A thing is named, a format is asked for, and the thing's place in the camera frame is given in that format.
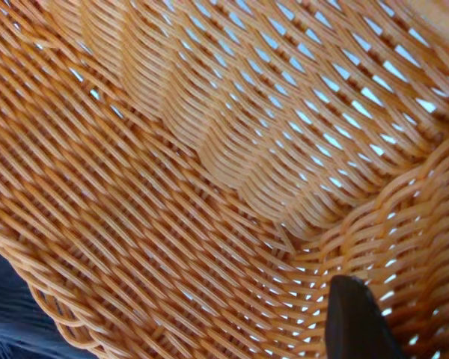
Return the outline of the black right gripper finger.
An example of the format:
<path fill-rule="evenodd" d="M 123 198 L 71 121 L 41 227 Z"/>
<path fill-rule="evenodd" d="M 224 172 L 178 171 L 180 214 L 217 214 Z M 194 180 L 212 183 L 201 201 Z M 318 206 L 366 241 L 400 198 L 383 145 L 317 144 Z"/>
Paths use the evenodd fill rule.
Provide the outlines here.
<path fill-rule="evenodd" d="M 326 316 L 328 358 L 404 358 L 370 289 L 353 276 L 330 282 Z"/>

